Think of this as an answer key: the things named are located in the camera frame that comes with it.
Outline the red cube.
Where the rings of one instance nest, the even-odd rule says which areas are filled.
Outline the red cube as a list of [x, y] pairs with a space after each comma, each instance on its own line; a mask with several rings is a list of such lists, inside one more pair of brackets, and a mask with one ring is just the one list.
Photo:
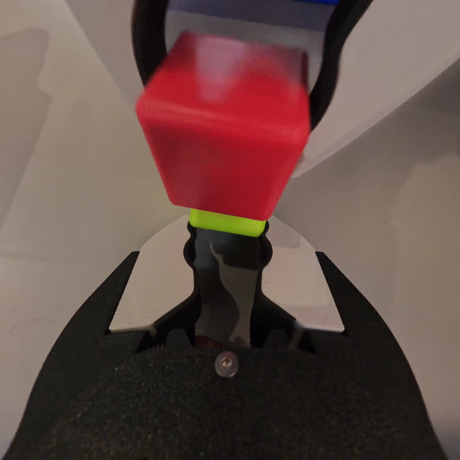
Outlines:
[[267, 220], [311, 132], [307, 53], [182, 32], [136, 115], [172, 204]]

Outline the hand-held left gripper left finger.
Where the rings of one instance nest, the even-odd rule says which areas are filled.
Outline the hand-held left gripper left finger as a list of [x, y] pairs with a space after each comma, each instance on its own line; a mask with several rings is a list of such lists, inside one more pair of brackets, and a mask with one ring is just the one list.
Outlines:
[[177, 219], [141, 247], [111, 320], [111, 333], [147, 331], [160, 344], [171, 330], [182, 329], [194, 342], [200, 317], [195, 240], [189, 220]]

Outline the green cube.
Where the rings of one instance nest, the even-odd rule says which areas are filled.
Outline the green cube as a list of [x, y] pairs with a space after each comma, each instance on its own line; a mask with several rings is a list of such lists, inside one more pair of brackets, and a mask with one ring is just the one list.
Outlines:
[[197, 209], [190, 210], [189, 222], [195, 228], [256, 238], [264, 232], [267, 223], [266, 220], [259, 221]]

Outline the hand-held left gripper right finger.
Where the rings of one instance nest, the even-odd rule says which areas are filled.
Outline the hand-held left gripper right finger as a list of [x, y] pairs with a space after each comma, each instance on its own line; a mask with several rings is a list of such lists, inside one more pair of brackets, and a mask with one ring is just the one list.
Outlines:
[[314, 347], [340, 340], [344, 325], [313, 246], [276, 217], [260, 237], [251, 347]]

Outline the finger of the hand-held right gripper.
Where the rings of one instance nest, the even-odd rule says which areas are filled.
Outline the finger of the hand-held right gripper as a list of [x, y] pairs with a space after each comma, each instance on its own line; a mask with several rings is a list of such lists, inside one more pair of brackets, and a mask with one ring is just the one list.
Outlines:
[[133, 108], [142, 89], [131, 39], [133, 0], [67, 0], [124, 99]]
[[346, 147], [459, 59], [460, 2], [372, 1], [342, 48], [332, 100], [293, 173]]

